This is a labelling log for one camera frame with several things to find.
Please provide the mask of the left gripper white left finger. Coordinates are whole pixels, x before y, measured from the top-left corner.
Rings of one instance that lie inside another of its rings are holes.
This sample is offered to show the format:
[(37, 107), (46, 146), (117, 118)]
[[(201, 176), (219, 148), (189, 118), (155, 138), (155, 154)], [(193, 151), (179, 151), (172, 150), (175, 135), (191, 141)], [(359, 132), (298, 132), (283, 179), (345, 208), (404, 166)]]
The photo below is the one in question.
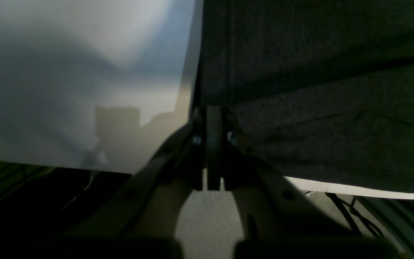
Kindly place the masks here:
[(91, 258), (182, 259), (175, 240), (180, 211), (202, 190), (204, 166), (223, 141), (223, 109), (197, 108), (153, 157), (96, 213), (64, 233), (69, 254)]

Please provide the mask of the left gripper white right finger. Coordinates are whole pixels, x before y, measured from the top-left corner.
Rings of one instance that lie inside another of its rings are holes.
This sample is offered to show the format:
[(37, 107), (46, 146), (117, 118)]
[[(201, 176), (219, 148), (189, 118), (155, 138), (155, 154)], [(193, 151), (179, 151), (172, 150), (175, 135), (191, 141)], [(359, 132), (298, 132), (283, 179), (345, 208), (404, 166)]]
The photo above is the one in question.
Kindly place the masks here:
[(223, 180), (245, 239), (235, 259), (346, 259), (358, 233), (325, 216), (271, 165), (223, 109)]

